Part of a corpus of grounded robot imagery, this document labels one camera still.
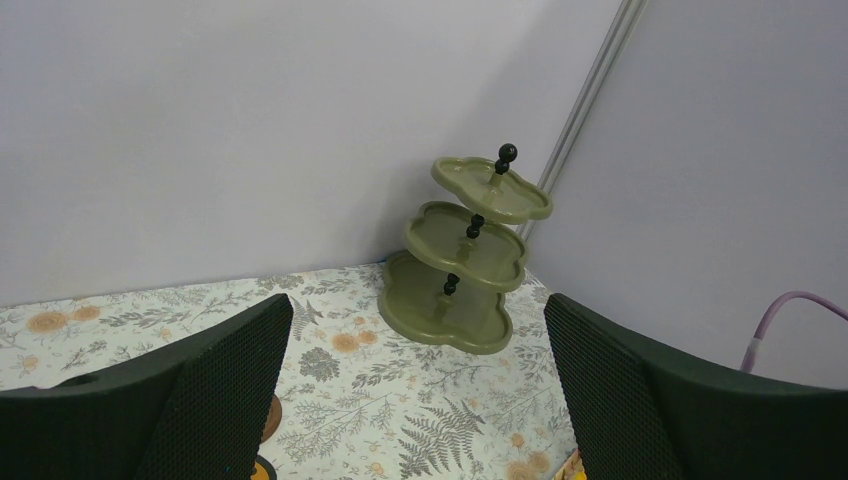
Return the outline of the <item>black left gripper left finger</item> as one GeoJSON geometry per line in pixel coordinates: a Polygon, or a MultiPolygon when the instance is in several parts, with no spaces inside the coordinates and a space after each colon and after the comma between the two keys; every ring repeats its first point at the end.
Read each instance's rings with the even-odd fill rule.
{"type": "Polygon", "coordinates": [[[5,479],[248,479],[290,334],[284,294],[51,388],[1,395],[5,479]]]}

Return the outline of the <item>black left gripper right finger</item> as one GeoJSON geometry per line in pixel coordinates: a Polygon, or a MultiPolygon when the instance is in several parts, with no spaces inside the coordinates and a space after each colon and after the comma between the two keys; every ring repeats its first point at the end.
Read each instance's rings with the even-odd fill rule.
{"type": "Polygon", "coordinates": [[[847,394],[734,370],[564,294],[544,317],[591,479],[843,479],[847,394]]]}

